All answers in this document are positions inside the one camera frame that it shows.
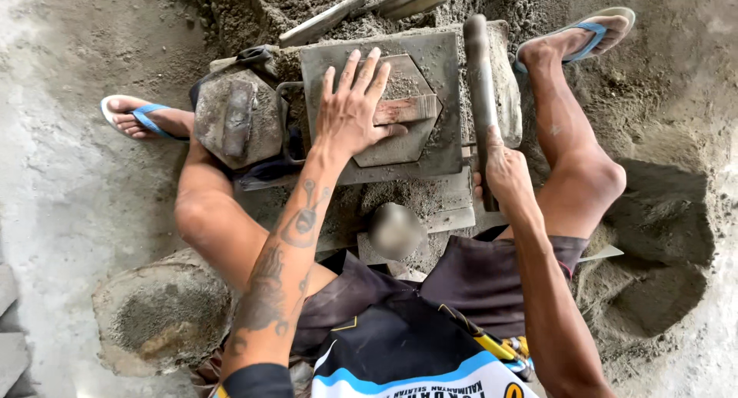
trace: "foot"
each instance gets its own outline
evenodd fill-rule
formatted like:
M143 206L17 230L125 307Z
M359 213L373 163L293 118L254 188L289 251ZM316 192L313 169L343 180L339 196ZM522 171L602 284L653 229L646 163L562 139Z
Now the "foot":
M147 129L146 126L136 120L133 114L126 114L126 111L133 111L146 104L151 103L135 97L120 95L108 101L108 109L115 113L113 122L117 128L132 138L160 138L161 136ZM195 113L179 109L155 110L146 113L146 116L173 138L189 138L195 123Z
M583 22L600 24L607 28L602 40L592 50L593 55L604 53L627 35L625 29L628 27L628 19L624 16L595 16ZM594 36L595 33L591 30L570 28L526 43L520 49L518 58L525 66L544 57L567 61L567 57L581 51Z

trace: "flip-flop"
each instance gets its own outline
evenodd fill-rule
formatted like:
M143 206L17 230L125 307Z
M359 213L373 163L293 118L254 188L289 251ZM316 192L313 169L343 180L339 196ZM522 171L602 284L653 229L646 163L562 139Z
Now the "flip-flop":
M594 18L595 16L623 16L625 19L628 20L628 26L624 30L625 34L628 34L630 32L630 28L632 28L633 24L635 23L635 12L633 12L633 9L630 9L629 7L608 7L603 10L598 10L597 12L592 13L589 16L585 16L584 18L579 19L577 22L574 22L571 25L567 25L563 28L555 30L554 32L547 33L546 35L538 36L536 38L529 39L528 41L523 42L517 48L517 52L515 53L515 68L518 71L521 71L522 73L528 72L528 69L525 68L525 64L521 63L520 59L518 58L518 53L520 52L520 50L525 44L528 44L529 42L533 40L544 38L545 36L549 36L549 35L554 35L555 33L559 33L567 29L574 28L574 27L591 30L592 32L595 33L595 36L582 49L580 49L574 54L565 56L564 59L562 60L562 63L570 63L573 61L579 61L580 59L585 59L585 58L590 58L590 57L595 56L595 54L592 54L592 50L595 48L595 46L597 46L600 43L602 38L604 38L605 33L607 32L607 28L600 24L595 24L593 22L586 22L586 23L584 22L589 18Z
M103 116L105 117L105 120L108 121L108 124L110 124L110 126L113 129L115 129L115 131L123 134L125 137L129 139L134 139L134 140L141 140L141 139L134 138L133 136L129 134L126 134L125 131L121 129L118 129L117 124L115 123L115 121L113 121L113 116L116 113L114 113L113 111L110 111L110 109L108 108L108 102L112 100L113 98L129 98L129 97L127 95L109 95L108 97L105 97L102 101L100 101L100 111L103 112ZM143 124L146 127L146 129L153 131L154 133L158 134L162 138L189 142L189 138L175 138L171 134L162 130L161 127L157 126L156 123L151 121L150 118L146 117L146 113L150 113L152 111L161 110L161 109L170 109L170 108L171 107L162 106L161 104L146 104L133 111L126 111L126 114L133 114L136 120L138 120L141 124Z

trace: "blue flip-flop strap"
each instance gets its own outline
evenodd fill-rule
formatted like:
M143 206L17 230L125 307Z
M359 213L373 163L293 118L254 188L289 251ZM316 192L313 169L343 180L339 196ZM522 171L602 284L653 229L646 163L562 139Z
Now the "blue flip-flop strap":
M595 48L595 46L597 46L600 43L600 41L602 41L602 39L604 38L604 34L607 32L606 27L600 24L595 24L593 22L580 22L572 27L578 27L578 28L582 28L586 30L591 30L592 32L595 33L595 36L594 38L592 38L589 44L587 44L584 48L582 48L581 51L579 51L576 55L574 55L570 60L564 61L563 63L570 63L572 61L582 59L583 56L590 53L590 51L592 51Z
M187 140L188 138L174 138L166 131L162 130L159 126L156 125L153 121L151 121L150 118L146 117L146 113L150 113L152 111L156 110L162 110L162 109L169 109L171 107L162 106L161 104L146 104L145 106L141 106L138 109L135 109L134 111L131 111L131 114L134 115L136 120L139 120L141 124L146 126L146 129L149 129L153 131L154 133L158 134L159 136L167 139L177 139L177 140Z

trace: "dark shorts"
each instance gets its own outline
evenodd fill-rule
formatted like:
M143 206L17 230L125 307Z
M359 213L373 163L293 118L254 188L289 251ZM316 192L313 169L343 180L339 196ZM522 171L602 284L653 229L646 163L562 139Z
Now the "dark shorts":
M292 353L314 360L332 328L403 290L418 290L428 300L456 308L497 337L524 336L515 245L512 239L493 241L503 229L486 231L474 239L450 237L446 251L423 283L396 280L372 270L346 250L321 261L339 276L306 300ZM549 240L565 277L571 279L588 240L567 236L549 236Z

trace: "left hand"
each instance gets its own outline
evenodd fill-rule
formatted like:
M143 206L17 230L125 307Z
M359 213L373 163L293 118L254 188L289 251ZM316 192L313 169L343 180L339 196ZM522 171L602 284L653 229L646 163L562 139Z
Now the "left hand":
M379 48L369 53L354 88L351 88L351 83L362 56L359 50L349 55L335 94L333 82L336 69L329 67L323 77L316 143L324 144L333 155L344 158L346 162L383 138L407 133L407 128L399 124L374 126L372 122L376 104L382 97L390 74L390 64L383 63L376 80L369 85L381 53Z

